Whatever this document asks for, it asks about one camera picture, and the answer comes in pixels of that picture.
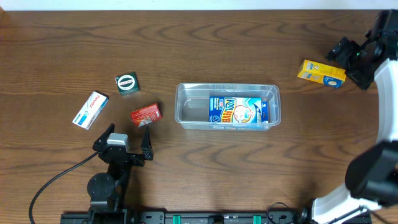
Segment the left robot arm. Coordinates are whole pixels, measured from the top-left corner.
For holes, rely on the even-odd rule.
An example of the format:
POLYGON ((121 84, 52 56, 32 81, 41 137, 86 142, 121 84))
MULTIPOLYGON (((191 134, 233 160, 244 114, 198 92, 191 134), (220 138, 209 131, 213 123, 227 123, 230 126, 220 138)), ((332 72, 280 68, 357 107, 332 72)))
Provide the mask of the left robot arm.
POLYGON ((139 223, 136 212, 124 207, 124 198, 131 169, 142 167, 145 161, 153 160, 149 128, 145 130, 141 142, 142 152, 139 154, 129 152, 128 136, 115 133, 114 129, 115 125, 110 124, 93 144, 93 150, 108 165, 108 170, 94 175, 88 182, 90 208, 86 222, 89 224, 139 223))

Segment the yellow Woods box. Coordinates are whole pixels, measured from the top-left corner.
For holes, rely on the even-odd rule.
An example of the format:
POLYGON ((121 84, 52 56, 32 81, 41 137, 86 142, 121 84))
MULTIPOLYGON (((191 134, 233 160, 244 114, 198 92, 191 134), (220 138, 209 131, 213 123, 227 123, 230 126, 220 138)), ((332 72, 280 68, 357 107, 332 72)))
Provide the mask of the yellow Woods box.
POLYGON ((303 61, 297 77, 333 88, 339 88, 346 80, 345 70, 311 60, 303 61))

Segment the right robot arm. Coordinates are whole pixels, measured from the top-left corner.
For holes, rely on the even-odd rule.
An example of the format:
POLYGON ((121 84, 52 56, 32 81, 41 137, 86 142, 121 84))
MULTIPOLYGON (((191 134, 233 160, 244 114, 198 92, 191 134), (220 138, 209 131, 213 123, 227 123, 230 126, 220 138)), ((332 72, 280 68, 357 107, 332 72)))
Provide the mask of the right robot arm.
POLYGON ((397 10, 380 11, 365 36, 363 44, 342 38, 326 58, 343 67, 361 89, 376 84, 376 144, 351 161, 341 186, 303 208, 297 223, 352 222, 397 204, 397 10))

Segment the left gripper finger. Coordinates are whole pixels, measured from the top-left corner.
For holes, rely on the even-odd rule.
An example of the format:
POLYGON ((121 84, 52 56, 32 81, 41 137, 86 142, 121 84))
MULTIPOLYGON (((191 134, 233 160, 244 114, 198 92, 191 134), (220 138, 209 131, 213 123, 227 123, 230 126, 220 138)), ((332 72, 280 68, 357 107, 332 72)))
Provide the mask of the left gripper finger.
POLYGON ((107 140, 114 133, 115 125, 111 123, 107 130, 93 143, 93 150, 96 152, 104 152, 109 147, 107 140))
POLYGON ((149 127, 146 128, 146 131, 145 131, 144 136, 142 138, 141 150, 142 150, 142 155, 144 156, 145 160, 148 160, 148 161, 152 161, 153 160, 154 153, 153 153, 153 148, 152 148, 152 144, 151 144, 151 141, 150 141, 149 127))

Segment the white Panadol box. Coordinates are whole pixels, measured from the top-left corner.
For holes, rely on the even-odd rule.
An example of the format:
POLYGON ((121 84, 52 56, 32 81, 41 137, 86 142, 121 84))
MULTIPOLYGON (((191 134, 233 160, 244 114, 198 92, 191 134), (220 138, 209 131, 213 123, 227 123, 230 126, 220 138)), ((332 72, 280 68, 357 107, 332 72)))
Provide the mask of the white Panadol box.
POLYGON ((97 91, 94 91, 87 99, 81 110, 72 120, 72 123, 89 130, 95 119, 101 113, 103 108, 106 106, 109 98, 97 91))

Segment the blue Kool Fever box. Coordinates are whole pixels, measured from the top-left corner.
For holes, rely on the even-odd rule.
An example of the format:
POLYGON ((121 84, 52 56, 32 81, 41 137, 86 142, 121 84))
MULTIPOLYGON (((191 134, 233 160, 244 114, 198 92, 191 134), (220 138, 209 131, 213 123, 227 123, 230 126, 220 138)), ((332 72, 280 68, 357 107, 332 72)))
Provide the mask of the blue Kool Fever box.
POLYGON ((211 96, 209 121, 214 123, 268 123, 268 102, 261 98, 211 96))

